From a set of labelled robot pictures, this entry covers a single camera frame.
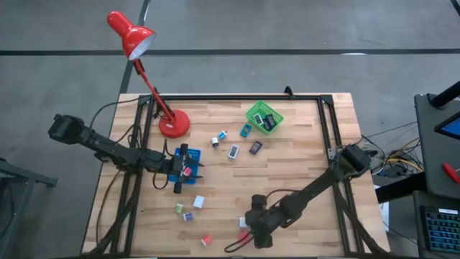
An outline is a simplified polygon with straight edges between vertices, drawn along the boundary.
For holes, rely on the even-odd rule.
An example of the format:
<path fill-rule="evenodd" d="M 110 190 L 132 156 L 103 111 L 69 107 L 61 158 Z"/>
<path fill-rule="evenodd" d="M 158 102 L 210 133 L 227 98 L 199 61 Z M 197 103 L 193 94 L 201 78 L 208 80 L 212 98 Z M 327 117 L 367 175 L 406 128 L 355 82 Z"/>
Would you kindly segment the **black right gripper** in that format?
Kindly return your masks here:
<path fill-rule="evenodd" d="M 276 215 L 265 209 L 266 204 L 265 196 L 255 194 L 251 197 L 251 209 L 245 213 L 257 249 L 272 247 L 272 232 L 278 227 Z"/>

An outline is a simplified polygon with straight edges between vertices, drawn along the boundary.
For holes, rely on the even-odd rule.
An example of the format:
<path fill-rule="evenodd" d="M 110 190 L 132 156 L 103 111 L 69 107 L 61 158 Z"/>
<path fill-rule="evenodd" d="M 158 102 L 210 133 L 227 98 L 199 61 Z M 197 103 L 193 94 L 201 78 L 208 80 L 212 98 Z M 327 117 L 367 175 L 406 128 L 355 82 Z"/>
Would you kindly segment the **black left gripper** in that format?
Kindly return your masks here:
<path fill-rule="evenodd" d="M 188 144 L 183 143 L 180 146 L 180 152 L 174 158 L 173 169 L 175 175 L 177 176 L 177 181 L 174 183 L 173 193 L 174 194 L 181 194 L 183 184 L 189 179 L 198 179 L 202 178 L 203 176 L 185 176 L 183 171 L 185 170 L 185 163 L 187 165 L 196 165 L 196 166 L 203 166 L 203 164 L 199 163 L 198 161 L 188 157 Z"/>

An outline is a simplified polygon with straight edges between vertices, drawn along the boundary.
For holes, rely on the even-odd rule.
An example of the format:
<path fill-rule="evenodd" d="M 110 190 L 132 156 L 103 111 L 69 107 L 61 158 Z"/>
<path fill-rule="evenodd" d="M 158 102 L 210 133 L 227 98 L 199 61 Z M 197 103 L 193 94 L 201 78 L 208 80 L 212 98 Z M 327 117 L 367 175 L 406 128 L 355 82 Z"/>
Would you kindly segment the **blue plastic basket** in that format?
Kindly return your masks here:
<path fill-rule="evenodd" d="M 176 155 L 179 154 L 179 152 L 180 152 L 180 148 L 177 147 L 177 148 L 175 149 L 174 158 L 175 158 Z M 188 154 L 188 157 L 190 157 L 190 158 L 192 158 L 192 159 L 194 159 L 194 160 L 200 162 L 200 157 L 201 157 L 201 152 L 200 152 L 200 150 L 197 150 L 197 149 L 190 149 L 190 148 L 189 148 L 187 154 Z M 185 168 L 186 168 L 186 167 L 189 167 L 189 168 L 191 168 L 191 169 L 193 170 L 192 175 L 194 175 L 194 176 L 199 176 L 199 175 L 198 175 L 198 169 L 199 169 L 200 166 L 196 166 L 196 165 L 187 165 L 187 164 L 185 163 Z M 197 179 L 189 179 L 189 180 L 187 180 L 185 183 L 186 183 L 186 184 L 195 184 L 195 183 L 196 183 L 196 180 L 197 180 Z M 168 176 L 168 181 L 169 181 L 169 182 L 176 182 L 176 181 L 177 181 L 177 176 L 176 176 L 175 174 L 170 174 L 170 175 Z"/>

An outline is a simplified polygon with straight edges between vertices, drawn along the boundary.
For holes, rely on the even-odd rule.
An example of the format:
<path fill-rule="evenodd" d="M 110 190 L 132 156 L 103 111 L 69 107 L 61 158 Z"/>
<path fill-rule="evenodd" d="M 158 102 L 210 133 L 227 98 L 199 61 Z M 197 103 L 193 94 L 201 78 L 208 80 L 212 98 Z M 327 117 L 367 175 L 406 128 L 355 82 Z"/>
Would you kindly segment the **red desk lamp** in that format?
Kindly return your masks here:
<path fill-rule="evenodd" d="M 107 15 L 107 23 L 121 38 L 122 50 L 128 60 L 133 62 L 135 70 L 151 91 L 161 116 L 158 127 L 160 132 L 169 138 L 179 138 L 187 133 L 190 127 L 188 115 L 179 109 L 171 109 L 160 97 L 157 89 L 149 82 L 140 57 L 152 44 L 156 32 L 148 27 L 133 24 L 122 12 L 113 11 Z"/>

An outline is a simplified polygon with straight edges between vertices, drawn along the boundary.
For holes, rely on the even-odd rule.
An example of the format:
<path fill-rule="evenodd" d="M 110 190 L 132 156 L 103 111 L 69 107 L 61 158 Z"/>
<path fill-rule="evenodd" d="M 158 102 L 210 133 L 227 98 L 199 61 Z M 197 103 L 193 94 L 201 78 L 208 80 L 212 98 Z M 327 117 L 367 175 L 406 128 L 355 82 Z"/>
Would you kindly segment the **black digital clock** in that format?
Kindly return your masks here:
<path fill-rule="evenodd" d="M 264 122 L 264 128 L 268 132 L 272 131 L 277 126 L 277 123 L 272 114 L 266 115 L 265 118 L 263 119 L 263 122 Z"/>

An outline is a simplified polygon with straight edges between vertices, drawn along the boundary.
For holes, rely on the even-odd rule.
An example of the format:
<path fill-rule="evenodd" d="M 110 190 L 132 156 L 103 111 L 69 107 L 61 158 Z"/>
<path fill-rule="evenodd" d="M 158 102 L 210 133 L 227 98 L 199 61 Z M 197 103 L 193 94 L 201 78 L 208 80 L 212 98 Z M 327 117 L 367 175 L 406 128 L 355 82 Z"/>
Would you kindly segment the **green plastic basket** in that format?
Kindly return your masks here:
<path fill-rule="evenodd" d="M 259 113 L 260 116 L 264 119 L 266 115 L 268 114 L 272 114 L 276 123 L 277 123 L 277 126 L 270 132 L 268 132 L 265 128 L 264 128 L 264 125 L 258 125 L 254 119 L 252 118 L 252 116 L 256 113 Z M 257 101 L 246 113 L 246 117 L 247 119 L 249 120 L 249 122 L 251 124 L 253 124 L 257 129 L 259 129 L 262 133 L 266 134 L 266 135 L 270 135 L 271 133 L 273 133 L 279 126 L 280 124 L 283 122 L 284 120 L 284 117 L 278 113 L 276 110 L 274 110 L 271 106 L 269 106 L 268 104 L 266 104 L 265 102 L 263 102 L 262 100 L 259 100 Z"/>

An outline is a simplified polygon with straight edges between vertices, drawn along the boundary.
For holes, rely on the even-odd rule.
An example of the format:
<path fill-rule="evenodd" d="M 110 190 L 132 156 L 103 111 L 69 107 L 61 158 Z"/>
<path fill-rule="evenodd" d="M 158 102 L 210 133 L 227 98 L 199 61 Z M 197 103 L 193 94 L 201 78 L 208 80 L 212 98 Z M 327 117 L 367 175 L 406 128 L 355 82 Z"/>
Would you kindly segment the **black side table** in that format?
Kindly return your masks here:
<path fill-rule="evenodd" d="M 19 225 L 37 183 L 54 188 L 57 178 L 12 165 L 0 158 L 0 259 L 7 259 L 14 247 Z"/>

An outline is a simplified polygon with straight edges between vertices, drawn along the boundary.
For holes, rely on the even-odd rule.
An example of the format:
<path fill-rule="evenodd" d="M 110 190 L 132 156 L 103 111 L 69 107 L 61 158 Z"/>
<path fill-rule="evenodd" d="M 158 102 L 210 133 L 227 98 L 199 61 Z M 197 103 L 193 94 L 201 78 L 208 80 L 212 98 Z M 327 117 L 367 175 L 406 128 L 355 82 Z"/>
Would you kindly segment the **backlit laptop keyboard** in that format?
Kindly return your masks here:
<path fill-rule="evenodd" d="M 420 211 L 427 249 L 460 255 L 460 211 L 431 206 Z"/>

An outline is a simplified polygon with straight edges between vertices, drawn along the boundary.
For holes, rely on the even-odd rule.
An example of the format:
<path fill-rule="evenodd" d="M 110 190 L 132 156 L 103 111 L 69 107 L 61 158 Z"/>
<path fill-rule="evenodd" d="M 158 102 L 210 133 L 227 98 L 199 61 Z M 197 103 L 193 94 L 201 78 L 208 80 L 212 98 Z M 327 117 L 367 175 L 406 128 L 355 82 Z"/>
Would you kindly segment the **grey side desk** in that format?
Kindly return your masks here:
<path fill-rule="evenodd" d="M 414 102 L 427 190 L 460 199 L 460 183 L 451 180 L 442 168 L 444 163 L 460 168 L 460 140 L 435 132 L 435 126 L 460 112 L 460 101 L 450 102 L 445 109 L 432 107 L 426 95 L 416 95 Z"/>

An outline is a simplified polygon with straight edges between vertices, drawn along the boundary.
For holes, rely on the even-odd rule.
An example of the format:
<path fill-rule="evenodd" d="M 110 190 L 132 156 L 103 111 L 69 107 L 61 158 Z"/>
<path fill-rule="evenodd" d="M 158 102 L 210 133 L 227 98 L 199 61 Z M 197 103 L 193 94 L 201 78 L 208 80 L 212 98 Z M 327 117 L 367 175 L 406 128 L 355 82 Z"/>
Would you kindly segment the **blue lit screen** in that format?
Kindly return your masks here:
<path fill-rule="evenodd" d="M 460 112 L 436 125 L 434 132 L 460 140 Z"/>

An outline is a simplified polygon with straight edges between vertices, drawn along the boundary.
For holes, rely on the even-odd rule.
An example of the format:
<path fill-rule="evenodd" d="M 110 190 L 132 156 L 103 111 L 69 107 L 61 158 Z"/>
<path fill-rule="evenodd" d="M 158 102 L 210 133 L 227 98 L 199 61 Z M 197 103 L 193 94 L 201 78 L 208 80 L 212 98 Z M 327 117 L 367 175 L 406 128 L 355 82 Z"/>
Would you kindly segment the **black aluminium rig frame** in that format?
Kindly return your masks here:
<path fill-rule="evenodd" d="M 247 111 L 262 100 L 280 113 L 284 120 L 270 135 L 262 133 L 246 117 Z M 187 143 L 201 152 L 199 178 L 184 185 L 181 194 L 163 175 L 144 173 L 139 181 L 139 203 L 131 235 L 121 229 L 118 251 L 133 256 L 197 258 L 219 257 L 225 247 L 240 238 L 239 218 L 251 207 L 254 194 L 268 194 L 275 202 L 290 189 L 301 189 L 325 171 L 327 150 L 338 143 L 356 142 L 361 131 L 350 94 L 285 94 L 242 96 L 222 94 L 167 97 L 174 109 L 190 118 L 188 133 L 178 139 L 165 140 L 156 124 L 144 129 L 149 148 L 171 150 Z M 252 130 L 248 137 L 240 131 L 245 124 Z M 218 134 L 227 131 L 225 139 Z M 218 147 L 211 138 L 218 138 Z M 249 149 L 255 141 L 263 146 L 253 155 Z M 237 157 L 228 157 L 232 145 L 239 147 Z M 195 208 L 196 196 L 203 196 L 203 208 Z M 183 211 L 175 212 L 182 204 Z M 186 222 L 185 213 L 193 220 Z M 212 237 L 203 246 L 201 239 Z"/>

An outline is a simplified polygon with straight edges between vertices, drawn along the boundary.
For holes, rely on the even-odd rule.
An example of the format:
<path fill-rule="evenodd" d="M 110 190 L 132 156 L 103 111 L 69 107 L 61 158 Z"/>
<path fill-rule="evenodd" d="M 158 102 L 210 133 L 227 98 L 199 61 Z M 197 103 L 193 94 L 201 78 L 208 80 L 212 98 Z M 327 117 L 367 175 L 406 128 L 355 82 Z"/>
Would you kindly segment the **red-handled screwdriver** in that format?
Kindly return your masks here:
<path fill-rule="evenodd" d="M 450 164 L 443 163 L 442 169 L 454 183 L 460 183 L 460 168 L 455 169 Z"/>

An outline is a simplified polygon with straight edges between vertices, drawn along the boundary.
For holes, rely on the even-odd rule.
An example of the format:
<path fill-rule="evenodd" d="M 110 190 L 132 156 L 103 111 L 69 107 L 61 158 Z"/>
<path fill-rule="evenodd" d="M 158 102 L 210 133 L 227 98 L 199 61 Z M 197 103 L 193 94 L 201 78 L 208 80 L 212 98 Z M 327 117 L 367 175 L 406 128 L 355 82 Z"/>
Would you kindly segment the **black slanted post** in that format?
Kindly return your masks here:
<path fill-rule="evenodd" d="M 460 81 L 457 81 L 455 84 L 447 88 L 445 91 L 440 94 L 434 95 L 429 94 L 428 100 L 432 107 L 436 109 L 444 109 L 445 106 L 453 101 L 455 98 L 460 96 Z"/>

